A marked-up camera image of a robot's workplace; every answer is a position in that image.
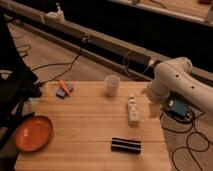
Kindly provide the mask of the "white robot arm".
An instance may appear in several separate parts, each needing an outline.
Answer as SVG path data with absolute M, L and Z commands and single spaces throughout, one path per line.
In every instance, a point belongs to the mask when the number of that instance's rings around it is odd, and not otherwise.
M 192 70 L 192 62 L 186 57 L 157 64 L 154 79 L 147 86 L 150 101 L 162 103 L 171 92 L 176 92 L 206 114 L 213 115 L 213 87 L 193 78 Z

